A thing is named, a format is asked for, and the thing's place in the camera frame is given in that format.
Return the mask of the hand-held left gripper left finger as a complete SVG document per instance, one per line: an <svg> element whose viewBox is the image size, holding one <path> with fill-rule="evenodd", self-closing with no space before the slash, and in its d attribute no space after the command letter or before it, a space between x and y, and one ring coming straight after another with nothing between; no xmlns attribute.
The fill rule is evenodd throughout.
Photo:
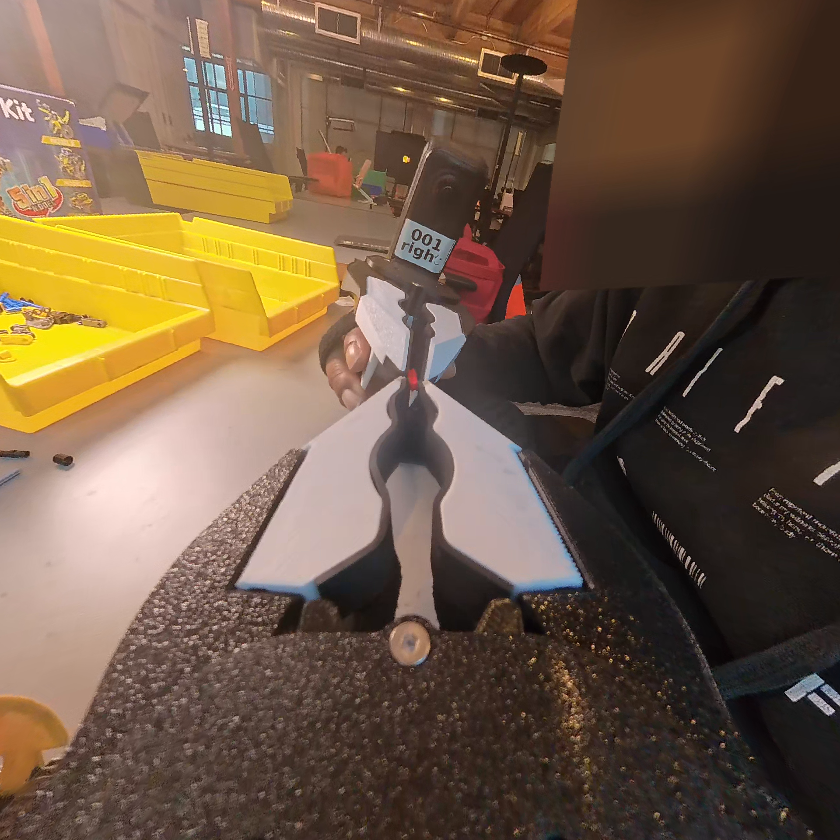
<svg viewBox="0 0 840 840"><path fill-rule="evenodd" d="M382 447L395 430L398 387L385 387L303 451L237 579L243 591L306 601L370 602L385 572L361 563L391 524Z"/></svg>

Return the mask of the black floor lamp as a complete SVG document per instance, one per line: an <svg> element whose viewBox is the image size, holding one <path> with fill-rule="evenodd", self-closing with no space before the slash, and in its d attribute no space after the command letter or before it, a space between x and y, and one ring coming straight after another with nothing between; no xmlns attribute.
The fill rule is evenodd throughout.
<svg viewBox="0 0 840 840"><path fill-rule="evenodd" d="M487 198L485 208L486 227L489 227L490 225L488 219L490 219L492 215L493 204L495 201L495 196L497 194L497 184L499 181L499 175L501 173L501 166L505 153L507 151L513 120L515 119L518 102L521 96L522 83L525 77L540 77L548 69L548 66L543 60L535 56L529 56L526 54L505 55L501 58L500 64L502 69L508 70L514 76L515 82L511 104L507 111L507 116L504 122L504 128L500 137L500 142L497 150L497 158L494 164L492 177L490 179L490 192L489 197Z"/></svg>

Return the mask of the loose yellow grey bricks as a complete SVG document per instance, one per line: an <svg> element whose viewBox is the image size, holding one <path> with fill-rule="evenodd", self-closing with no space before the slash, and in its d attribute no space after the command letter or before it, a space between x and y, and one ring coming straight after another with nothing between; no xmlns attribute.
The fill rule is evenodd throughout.
<svg viewBox="0 0 840 840"><path fill-rule="evenodd" d="M47 331L59 326L77 325L90 329L105 329L108 322L87 314L61 311L41 306L26 298L12 297L8 292L1 294L1 313L17 319L1 328L2 346L28 346L36 339L37 331Z"/></svg>

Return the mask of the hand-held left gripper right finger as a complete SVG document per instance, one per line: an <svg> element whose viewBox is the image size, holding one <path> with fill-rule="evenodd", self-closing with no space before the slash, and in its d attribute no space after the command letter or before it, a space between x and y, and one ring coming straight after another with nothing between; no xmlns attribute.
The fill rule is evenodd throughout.
<svg viewBox="0 0 840 840"><path fill-rule="evenodd" d="M571 553L532 483L521 448L436 385L433 430L453 462L439 502L444 540L512 595L580 590Z"/></svg>

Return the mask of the dark printed box stack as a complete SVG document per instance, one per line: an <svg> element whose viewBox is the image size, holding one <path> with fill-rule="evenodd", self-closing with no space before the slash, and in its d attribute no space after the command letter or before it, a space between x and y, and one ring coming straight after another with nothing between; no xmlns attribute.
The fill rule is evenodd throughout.
<svg viewBox="0 0 840 840"><path fill-rule="evenodd" d="M1 214L24 220L102 212L73 101L1 86Z"/></svg>

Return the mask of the yellow tracked brick vehicle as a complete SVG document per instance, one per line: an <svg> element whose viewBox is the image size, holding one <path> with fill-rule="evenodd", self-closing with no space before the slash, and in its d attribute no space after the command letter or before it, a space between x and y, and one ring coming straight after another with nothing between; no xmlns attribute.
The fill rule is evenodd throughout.
<svg viewBox="0 0 840 840"><path fill-rule="evenodd" d="M44 752L69 743L68 730L49 707L22 696L1 696L1 796L20 792L44 764Z"/></svg>

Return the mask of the stack of yellow bins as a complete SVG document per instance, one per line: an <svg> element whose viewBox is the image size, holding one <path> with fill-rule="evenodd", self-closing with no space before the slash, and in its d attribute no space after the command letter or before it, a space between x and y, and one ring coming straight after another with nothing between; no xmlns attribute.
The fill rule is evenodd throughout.
<svg viewBox="0 0 840 840"><path fill-rule="evenodd" d="M285 175L178 154L138 151L137 156L154 205L260 224L282 221L291 210Z"/></svg>

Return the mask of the person's right hand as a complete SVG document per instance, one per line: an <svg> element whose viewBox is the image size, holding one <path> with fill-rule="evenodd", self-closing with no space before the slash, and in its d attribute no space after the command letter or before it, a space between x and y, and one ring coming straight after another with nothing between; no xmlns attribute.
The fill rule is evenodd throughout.
<svg viewBox="0 0 840 840"><path fill-rule="evenodd" d="M354 410L368 398L362 377L371 358L371 346L362 331L353 328L333 342L325 357L323 371L340 404Z"/></svg>

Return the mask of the grey desk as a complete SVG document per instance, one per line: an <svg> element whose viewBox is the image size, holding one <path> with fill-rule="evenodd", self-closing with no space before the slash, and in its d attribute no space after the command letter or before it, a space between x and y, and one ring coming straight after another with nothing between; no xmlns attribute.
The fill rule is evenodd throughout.
<svg viewBox="0 0 840 840"><path fill-rule="evenodd" d="M162 371L35 434L2 430L1 691L69 732L148 594L289 449L340 419L318 358L332 304L266 351L207 339ZM61 469L55 454L72 455Z"/></svg>

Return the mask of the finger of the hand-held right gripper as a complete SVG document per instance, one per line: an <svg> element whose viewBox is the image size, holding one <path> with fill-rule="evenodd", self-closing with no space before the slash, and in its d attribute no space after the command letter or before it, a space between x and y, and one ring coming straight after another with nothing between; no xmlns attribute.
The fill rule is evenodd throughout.
<svg viewBox="0 0 840 840"><path fill-rule="evenodd" d="M466 335L457 311L453 309L428 309L432 316L431 338L427 347L427 380L435 382L441 377L466 342Z"/></svg>
<svg viewBox="0 0 840 840"><path fill-rule="evenodd" d="M371 346L371 358L362 377L366 389L377 368L386 361L400 374L408 368L411 327L405 308L406 293L388 280L367 279L355 310L355 321Z"/></svg>

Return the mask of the person's right forearm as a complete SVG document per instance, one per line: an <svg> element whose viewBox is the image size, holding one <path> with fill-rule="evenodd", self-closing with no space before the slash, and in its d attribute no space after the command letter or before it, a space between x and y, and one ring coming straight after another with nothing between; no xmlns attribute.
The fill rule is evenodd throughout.
<svg viewBox="0 0 840 840"><path fill-rule="evenodd" d="M556 291L530 314L475 327L438 387L515 444L563 468L594 435L568 416L530 416L519 404L600 403L639 289Z"/></svg>

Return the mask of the black monitor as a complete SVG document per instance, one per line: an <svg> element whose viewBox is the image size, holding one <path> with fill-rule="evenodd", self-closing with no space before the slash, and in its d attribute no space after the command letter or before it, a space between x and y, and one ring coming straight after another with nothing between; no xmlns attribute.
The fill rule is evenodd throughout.
<svg viewBox="0 0 840 840"><path fill-rule="evenodd" d="M386 173L395 184L412 184L426 146L422 134L377 130L374 142L373 168Z"/></svg>

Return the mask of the yellow plastic bin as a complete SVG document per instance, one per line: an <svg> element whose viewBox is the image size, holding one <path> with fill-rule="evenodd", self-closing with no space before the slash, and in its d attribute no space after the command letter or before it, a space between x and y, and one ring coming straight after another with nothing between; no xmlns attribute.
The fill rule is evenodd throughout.
<svg viewBox="0 0 840 840"><path fill-rule="evenodd" d="M193 259L2 217L2 292L105 322L2 343L2 426L33 433L201 349L214 315Z"/></svg>
<svg viewBox="0 0 840 840"><path fill-rule="evenodd" d="M141 280L120 284L149 297L205 308L209 337L262 351L320 318L340 294L331 247L178 213L58 217L81 256L120 258Z"/></svg>

